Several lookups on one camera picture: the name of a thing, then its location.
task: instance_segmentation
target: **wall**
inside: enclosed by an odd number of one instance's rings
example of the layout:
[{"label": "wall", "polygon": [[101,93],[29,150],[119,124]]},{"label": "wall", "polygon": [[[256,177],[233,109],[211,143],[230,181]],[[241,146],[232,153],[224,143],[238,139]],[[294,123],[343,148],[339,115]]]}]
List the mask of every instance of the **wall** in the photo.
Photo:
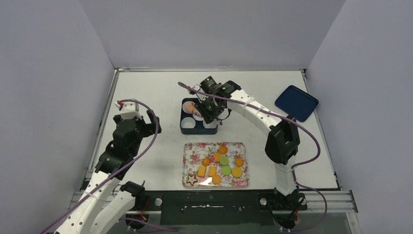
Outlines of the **wall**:
[{"label": "wall", "polygon": [[36,233],[79,189],[113,67],[77,0],[5,0],[0,71],[1,233]]},{"label": "wall", "polygon": [[411,233],[413,1],[347,0],[308,68],[364,233]]},{"label": "wall", "polygon": [[80,0],[115,67],[310,64],[344,0]]}]

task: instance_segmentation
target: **round cookie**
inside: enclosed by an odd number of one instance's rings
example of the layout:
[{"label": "round cookie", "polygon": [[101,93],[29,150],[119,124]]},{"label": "round cookie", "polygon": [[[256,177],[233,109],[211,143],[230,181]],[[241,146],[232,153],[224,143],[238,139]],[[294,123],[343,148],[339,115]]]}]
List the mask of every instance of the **round cookie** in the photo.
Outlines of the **round cookie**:
[{"label": "round cookie", "polygon": [[214,160],[216,161],[216,162],[219,162],[219,159],[221,158],[221,153],[219,153],[219,152],[216,152],[215,154],[214,154]]},{"label": "round cookie", "polygon": [[231,168],[228,166],[223,166],[221,171],[222,171],[222,174],[225,176],[229,176],[231,174]]},{"label": "round cookie", "polygon": [[214,183],[214,184],[221,183],[221,176],[220,175],[213,175],[212,176],[212,183]]},{"label": "round cookie", "polygon": [[226,154],[226,153],[228,153],[228,148],[226,147],[226,146],[224,146],[224,145],[221,145],[220,146],[220,148],[218,149],[218,151],[221,153],[221,154]]},{"label": "round cookie", "polygon": [[204,167],[209,166],[210,163],[211,163],[211,161],[209,160],[209,158],[206,157],[206,158],[202,159],[202,165],[203,165]]},{"label": "round cookie", "polygon": [[235,166],[242,167],[243,165],[244,165],[244,160],[242,158],[239,157],[235,160]]},{"label": "round cookie", "polygon": [[221,156],[220,164],[223,165],[223,166],[228,165],[229,164],[229,159],[226,156]]},{"label": "round cookie", "polygon": [[236,178],[240,178],[243,175],[243,171],[239,167],[232,168],[232,175]]}]

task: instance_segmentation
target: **dark blue tray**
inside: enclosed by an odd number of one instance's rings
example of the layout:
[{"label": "dark blue tray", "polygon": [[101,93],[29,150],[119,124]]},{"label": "dark blue tray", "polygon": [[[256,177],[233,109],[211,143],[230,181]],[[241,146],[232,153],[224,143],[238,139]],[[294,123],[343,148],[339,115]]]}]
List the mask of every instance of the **dark blue tray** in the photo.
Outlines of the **dark blue tray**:
[{"label": "dark blue tray", "polygon": [[199,103],[197,98],[184,98],[181,103],[181,119],[179,120],[179,128],[181,129],[181,133],[184,135],[214,135],[218,132],[218,126],[216,128],[205,128],[202,121],[195,120],[195,127],[194,128],[182,128],[181,121],[186,117],[192,117],[192,114],[187,114],[182,110],[182,105],[186,101],[193,101],[195,103]]}]

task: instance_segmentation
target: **tabletop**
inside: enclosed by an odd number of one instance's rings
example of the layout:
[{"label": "tabletop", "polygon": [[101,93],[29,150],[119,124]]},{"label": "tabletop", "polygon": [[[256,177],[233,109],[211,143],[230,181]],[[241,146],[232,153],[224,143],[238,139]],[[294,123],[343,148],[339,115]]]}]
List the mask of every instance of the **tabletop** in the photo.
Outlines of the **tabletop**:
[{"label": "tabletop", "polygon": [[[101,155],[107,143],[112,140],[112,132],[116,126],[112,118],[118,114],[118,109],[113,103],[117,100],[134,98],[147,104],[160,118],[162,127],[162,133],[158,134],[153,146],[129,169],[121,184],[126,181],[140,184],[145,180],[146,190],[185,190],[182,185],[182,158],[186,143],[243,142],[249,166],[250,184],[246,188],[237,189],[274,188],[275,166],[264,152],[267,136],[238,113],[233,113],[230,118],[224,120],[215,135],[187,136],[181,133],[181,101],[195,96],[178,86],[177,82],[181,81],[193,86],[208,76],[221,83],[234,81],[266,108],[283,115],[285,113],[274,105],[276,98],[289,85],[307,90],[300,71],[120,72],[97,155]],[[144,107],[140,107],[140,114],[144,115],[147,121],[149,120]],[[338,184],[334,168],[327,154],[315,114],[313,113],[302,125],[319,141],[321,154],[316,161],[295,169],[297,180],[303,185],[314,188],[336,189]],[[301,144],[296,162],[308,160],[317,152],[316,145],[307,134],[299,130],[299,135]],[[150,140],[151,137],[148,137],[142,141],[140,152],[147,147]]]}]

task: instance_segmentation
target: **yellow cookie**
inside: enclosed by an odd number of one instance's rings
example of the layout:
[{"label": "yellow cookie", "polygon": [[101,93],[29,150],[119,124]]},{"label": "yellow cookie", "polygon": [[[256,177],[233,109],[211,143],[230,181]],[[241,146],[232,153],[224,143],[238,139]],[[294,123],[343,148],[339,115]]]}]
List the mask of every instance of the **yellow cookie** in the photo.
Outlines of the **yellow cookie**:
[{"label": "yellow cookie", "polygon": [[199,177],[205,177],[206,172],[207,172],[207,167],[199,166],[199,169],[198,169],[198,176]]},{"label": "yellow cookie", "polygon": [[212,177],[212,183],[214,183],[214,184],[219,184],[219,183],[221,183],[221,176],[219,176],[219,175],[214,175],[214,176]]},{"label": "yellow cookie", "polygon": [[210,163],[211,163],[211,161],[209,160],[209,158],[206,157],[206,158],[202,159],[202,165],[203,166],[207,167],[207,166],[210,165]]},{"label": "yellow cookie", "polygon": [[232,168],[232,175],[236,178],[240,178],[243,175],[243,171],[239,167]]},{"label": "yellow cookie", "polygon": [[221,153],[221,154],[226,154],[227,152],[228,152],[228,148],[226,147],[226,146],[224,146],[224,145],[221,145],[220,146],[220,148],[218,149],[218,151]]},{"label": "yellow cookie", "polygon": [[210,166],[208,176],[213,176],[217,174],[217,167]]},{"label": "yellow cookie", "polygon": [[244,160],[242,158],[239,157],[235,160],[235,166],[242,167],[243,165],[244,165]]},{"label": "yellow cookie", "polygon": [[214,160],[216,161],[216,162],[219,162],[219,159],[221,158],[221,153],[219,153],[219,152],[216,152],[215,154],[214,154]]}]

